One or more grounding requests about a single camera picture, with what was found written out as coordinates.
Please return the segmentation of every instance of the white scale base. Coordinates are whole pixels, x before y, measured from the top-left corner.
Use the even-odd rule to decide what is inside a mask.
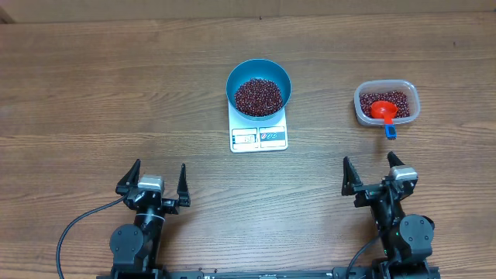
[[[288,127],[284,108],[271,119],[252,121],[240,115],[229,102],[227,103],[229,143],[232,152],[261,152],[288,148]]]

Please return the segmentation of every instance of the pile of beans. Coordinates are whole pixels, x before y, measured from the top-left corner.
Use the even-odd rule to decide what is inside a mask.
[[[360,95],[360,106],[362,112],[372,117],[370,107],[376,101],[387,101],[395,104],[398,107],[395,118],[404,118],[410,116],[410,108],[408,107],[408,97],[401,91],[389,91],[386,93],[367,93]]]
[[[273,81],[252,78],[234,94],[236,108],[251,116],[267,116],[282,108],[281,90]]]

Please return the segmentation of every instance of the wooden table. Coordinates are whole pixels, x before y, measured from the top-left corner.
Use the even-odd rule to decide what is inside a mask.
[[[403,205],[436,222],[431,265],[494,277],[496,13],[4,25],[0,38],[1,278],[57,277],[65,226],[117,199],[136,158],[169,197],[188,168],[192,207],[162,237],[170,270],[347,265],[376,233],[340,195],[342,159],[374,183],[389,150],[419,173]],[[226,78],[253,57],[293,81],[284,152],[229,150]],[[412,82],[422,103],[396,141],[353,110],[358,85],[386,78]],[[66,278],[108,273],[109,237],[133,216],[117,205],[79,222]]]

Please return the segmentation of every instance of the container of beans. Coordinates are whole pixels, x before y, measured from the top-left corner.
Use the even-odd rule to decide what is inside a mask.
[[[273,61],[247,60],[234,68],[227,78],[226,94],[231,106],[243,117],[268,120],[289,102],[291,80]]]
[[[398,107],[393,122],[405,124],[420,114],[420,100],[413,84],[403,80],[367,81],[355,91],[355,112],[358,122],[364,126],[383,126],[383,119],[370,115],[370,106],[376,101],[392,102]]]

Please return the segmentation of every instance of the clear plastic container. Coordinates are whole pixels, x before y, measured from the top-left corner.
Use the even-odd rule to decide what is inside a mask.
[[[395,118],[393,122],[397,124],[405,124],[415,120],[420,114],[419,93],[413,84],[403,80],[381,80],[367,81],[362,83],[355,91],[355,112],[358,122],[364,126],[383,126],[383,119],[372,119],[366,116],[360,106],[360,96],[366,93],[385,93],[388,91],[401,91],[407,95],[408,107],[410,108],[410,116],[403,118]]]

